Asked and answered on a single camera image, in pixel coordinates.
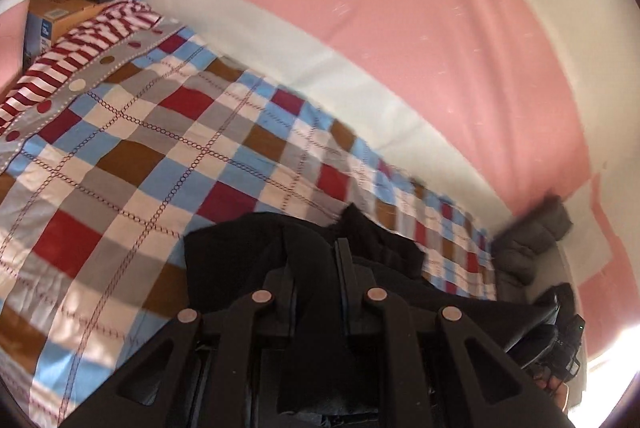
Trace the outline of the person's right hand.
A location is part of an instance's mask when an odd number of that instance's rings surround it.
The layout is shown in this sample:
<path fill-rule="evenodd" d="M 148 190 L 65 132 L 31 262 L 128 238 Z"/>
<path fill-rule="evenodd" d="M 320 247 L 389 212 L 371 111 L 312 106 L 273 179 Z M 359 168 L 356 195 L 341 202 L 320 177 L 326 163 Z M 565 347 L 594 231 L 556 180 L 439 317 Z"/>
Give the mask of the person's right hand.
<path fill-rule="evenodd" d="M 533 376 L 535 384 L 550 396 L 554 404 L 563 412 L 567 412 L 570 388 L 567 383 L 553 375 L 550 370 L 540 370 Z"/>

